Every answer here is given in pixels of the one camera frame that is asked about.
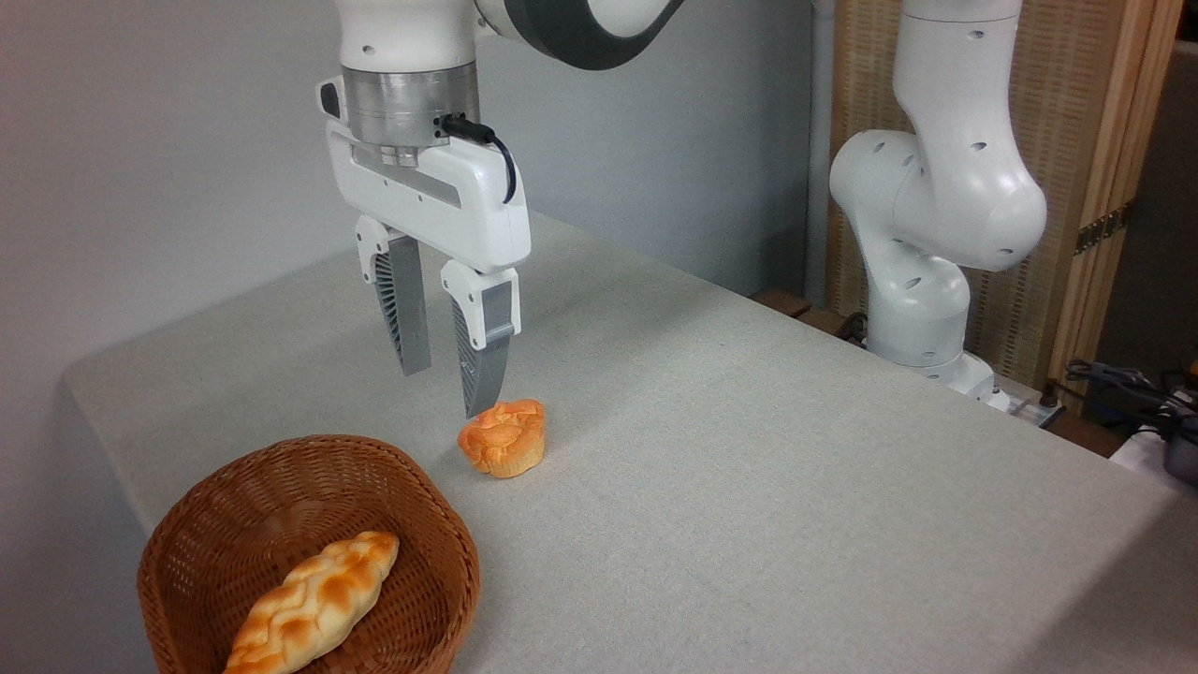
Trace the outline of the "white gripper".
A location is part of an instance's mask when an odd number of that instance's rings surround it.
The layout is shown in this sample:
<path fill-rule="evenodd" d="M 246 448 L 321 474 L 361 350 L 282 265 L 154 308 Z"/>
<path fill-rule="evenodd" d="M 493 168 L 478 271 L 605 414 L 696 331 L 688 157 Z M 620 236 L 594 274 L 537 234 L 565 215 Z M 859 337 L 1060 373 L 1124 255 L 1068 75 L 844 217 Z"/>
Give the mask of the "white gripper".
<path fill-rule="evenodd" d="M 462 408 L 480 415 L 498 402 L 510 340 L 521 333 L 520 280 L 508 268 L 530 256 L 532 236 L 518 168 L 468 139 L 444 138 L 432 148 L 358 139 L 341 78 L 317 85 L 317 104 L 329 117 L 335 184 L 363 214 L 355 226 L 362 277 L 375 289 L 403 375 L 431 368 L 420 242 L 454 257 L 441 283 L 452 298 Z"/>

